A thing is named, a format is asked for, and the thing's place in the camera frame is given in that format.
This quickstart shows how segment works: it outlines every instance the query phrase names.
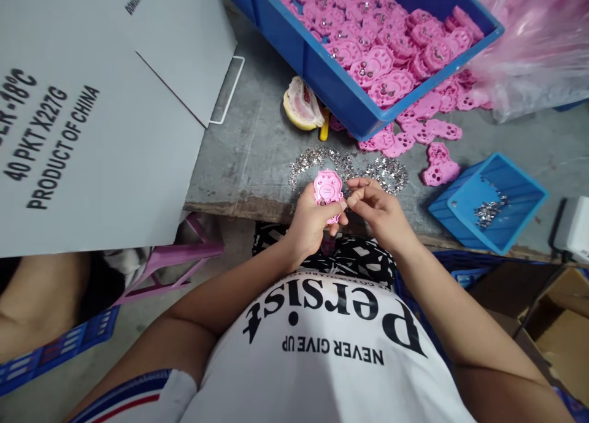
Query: blue plastic bin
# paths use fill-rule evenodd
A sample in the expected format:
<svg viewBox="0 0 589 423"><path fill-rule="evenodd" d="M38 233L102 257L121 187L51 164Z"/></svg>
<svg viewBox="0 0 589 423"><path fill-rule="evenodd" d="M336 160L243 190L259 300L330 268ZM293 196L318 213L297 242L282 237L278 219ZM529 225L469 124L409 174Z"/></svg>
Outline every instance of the blue plastic bin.
<svg viewBox="0 0 589 423"><path fill-rule="evenodd" d="M374 136L504 32L503 26L477 0L397 0L409 12L421 8L441 21L452 14L455 6L460 6L481 28L485 38L390 109L382 110L279 0L232 1L359 141Z"/></svg>
<svg viewBox="0 0 589 423"><path fill-rule="evenodd" d="M0 397L110 339L119 308L109 308L53 342L0 365Z"/></svg>
<svg viewBox="0 0 589 423"><path fill-rule="evenodd" d="M477 225L475 209L484 202L499 201L496 189L507 196L509 203L490 226L482 229ZM548 192L536 180L501 153L494 153L466 169L429 206L429 211L462 245L505 255L546 198Z"/></svg>

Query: silver rhinestone pile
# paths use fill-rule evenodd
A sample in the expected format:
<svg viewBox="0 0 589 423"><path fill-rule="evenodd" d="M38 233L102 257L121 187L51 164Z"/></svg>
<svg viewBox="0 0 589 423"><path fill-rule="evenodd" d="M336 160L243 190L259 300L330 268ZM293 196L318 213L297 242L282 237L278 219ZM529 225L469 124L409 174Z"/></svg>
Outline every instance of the silver rhinestone pile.
<svg viewBox="0 0 589 423"><path fill-rule="evenodd" d="M319 171L324 167L325 160L329 159L333 163L334 171L337 172L343 182L356 177L368 177L378 181L387 193L396 195L403 190L408 181L407 169L404 165L396 159L380 156L374 160L374 163L369 164L365 170L358 171L352 164L353 158L357 157L358 153L359 151L354 151L342 155L337 150L327 147L308 148L305 153L291 164L288 184L293 191L296 191L299 177L304 172L312 167Z"/></svg>
<svg viewBox="0 0 589 423"><path fill-rule="evenodd" d="M480 180L482 182L488 182L491 187L495 187L493 183L487 181L485 177L481 177ZM499 197L498 201L493 202L483 202L479 208L474 209L474 216L476 216L479 220L477 221L477 225L482 229L486 229L495 217L501 212L503 207L509 203L507 199L507 195L504 195L498 189L495 189L497 196Z"/></svg>

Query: black and white patterned shorts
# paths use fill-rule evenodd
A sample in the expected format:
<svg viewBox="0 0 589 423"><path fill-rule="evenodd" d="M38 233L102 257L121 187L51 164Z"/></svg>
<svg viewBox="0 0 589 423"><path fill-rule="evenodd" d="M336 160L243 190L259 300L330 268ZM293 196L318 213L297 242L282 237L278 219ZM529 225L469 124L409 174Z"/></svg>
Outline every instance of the black and white patterned shorts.
<svg viewBox="0 0 589 423"><path fill-rule="evenodd" d="M281 224L256 222L252 256L278 242L287 230L288 226ZM342 235L335 239L332 250L324 245L325 242L317 253L305 259L301 268L370 280L393 289L395 261L376 239Z"/></svg>

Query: white cardboard box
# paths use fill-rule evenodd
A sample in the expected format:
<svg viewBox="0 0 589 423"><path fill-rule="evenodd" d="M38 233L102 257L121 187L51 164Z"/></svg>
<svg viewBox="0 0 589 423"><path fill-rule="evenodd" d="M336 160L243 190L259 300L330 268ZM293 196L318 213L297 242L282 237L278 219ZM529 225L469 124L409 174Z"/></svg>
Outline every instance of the white cardboard box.
<svg viewBox="0 0 589 423"><path fill-rule="evenodd" d="M204 128L128 34L89 0L0 0L0 37L0 257L172 242Z"/></svg>
<svg viewBox="0 0 589 423"><path fill-rule="evenodd" d="M221 0L90 0L208 127L236 41Z"/></svg>

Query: brown cardboard box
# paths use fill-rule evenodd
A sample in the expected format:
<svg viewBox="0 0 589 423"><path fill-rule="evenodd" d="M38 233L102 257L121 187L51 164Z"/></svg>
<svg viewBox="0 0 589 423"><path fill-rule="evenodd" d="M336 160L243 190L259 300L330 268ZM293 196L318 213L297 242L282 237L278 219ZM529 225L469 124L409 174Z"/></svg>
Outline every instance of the brown cardboard box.
<svg viewBox="0 0 589 423"><path fill-rule="evenodd" d="M548 381L589 406L589 282L579 271L509 262L471 294Z"/></svg>

